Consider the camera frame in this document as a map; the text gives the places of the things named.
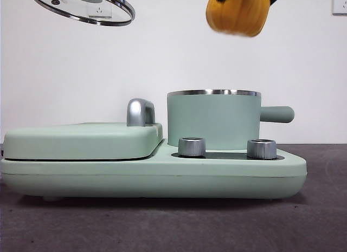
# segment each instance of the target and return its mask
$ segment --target white wall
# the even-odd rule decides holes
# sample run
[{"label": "white wall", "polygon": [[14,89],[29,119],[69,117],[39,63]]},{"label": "white wall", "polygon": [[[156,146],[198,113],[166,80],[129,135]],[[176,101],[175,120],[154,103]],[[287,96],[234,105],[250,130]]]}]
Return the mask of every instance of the white wall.
[{"label": "white wall", "polygon": [[236,88],[289,105],[290,124],[262,123],[279,143],[347,143],[347,17],[331,0],[279,0],[256,38],[213,32],[207,0],[128,0],[127,27],[2,0],[1,134],[26,126],[125,121],[131,98],[151,100],[166,130],[166,94]]}]

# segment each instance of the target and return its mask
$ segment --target cooking pot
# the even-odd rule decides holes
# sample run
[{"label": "cooking pot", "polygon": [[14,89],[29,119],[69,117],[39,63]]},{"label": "cooking pot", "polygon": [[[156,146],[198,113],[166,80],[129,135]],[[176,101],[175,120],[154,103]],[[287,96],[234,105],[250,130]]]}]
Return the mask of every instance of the cooking pot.
[{"label": "cooking pot", "polygon": [[261,107],[261,94],[234,89],[201,89],[168,94],[169,145],[200,137],[208,150],[244,150],[259,138],[260,121],[288,123],[294,110]]}]

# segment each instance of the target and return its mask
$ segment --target stainless steel rim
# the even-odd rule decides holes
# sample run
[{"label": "stainless steel rim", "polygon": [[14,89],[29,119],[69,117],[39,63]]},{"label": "stainless steel rim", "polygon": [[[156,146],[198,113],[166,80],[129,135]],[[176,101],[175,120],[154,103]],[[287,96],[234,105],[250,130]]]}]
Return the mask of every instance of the stainless steel rim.
[{"label": "stainless steel rim", "polygon": [[71,18],[71,19],[74,19],[74,20],[77,20],[77,21],[81,21],[81,22],[85,22],[85,23],[91,23],[91,24],[96,24],[96,25],[103,25],[103,26],[125,26],[125,25],[128,25],[130,24],[134,19],[135,19],[135,9],[131,6],[130,3],[128,3],[127,1],[125,0],[106,0],[114,5],[116,5],[117,7],[121,8],[123,11],[125,11],[129,16],[130,16],[130,19],[127,20],[127,21],[122,21],[122,22],[108,22],[108,21],[97,21],[97,20],[94,20],[94,19],[91,19],[91,18],[87,18],[87,17],[83,17],[83,16],[78,16],[78,15],[73,15],[69,12],[65,12],[63,10],[60,10],[58,8],[55,8],[41,0],[35,0],[39,5],[43,6],[44,8],[56,13],[56,14],[59,14],[59,15],[62,15],[62,16],[65,16],[65,17],[68,17],[68,18]]},{"label": "stainless steel rim", "polygon": [[175,91],[168,93],[168,96],[177,95],[245,95],[245,96],[261,96],[260,92],[242,91],[239,89],[196,89],[191,91]]}]

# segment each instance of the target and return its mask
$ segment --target appliance foot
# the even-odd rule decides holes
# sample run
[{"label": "appliance foot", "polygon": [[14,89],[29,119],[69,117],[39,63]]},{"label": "appliance foot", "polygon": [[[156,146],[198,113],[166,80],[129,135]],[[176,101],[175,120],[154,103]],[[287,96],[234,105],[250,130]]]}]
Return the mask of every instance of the appliance foot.
[{"label": "appliance foot", "polygon": [[64,199],[64,197],[54,197],[54,196],[43,196],[42,199],[45,202],[58,202]]}]

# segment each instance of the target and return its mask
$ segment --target gray countertop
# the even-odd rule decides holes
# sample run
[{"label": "gray countertop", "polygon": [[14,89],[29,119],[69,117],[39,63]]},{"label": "gray countertop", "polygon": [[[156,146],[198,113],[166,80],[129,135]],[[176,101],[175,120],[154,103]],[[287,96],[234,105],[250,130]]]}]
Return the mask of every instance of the gray countertop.
[{"label": "gray countertop", "polygon": [[1,251],[346,251],[347,145],[280,145],[307,160],[295,196],[67,198],[1,184]]}]

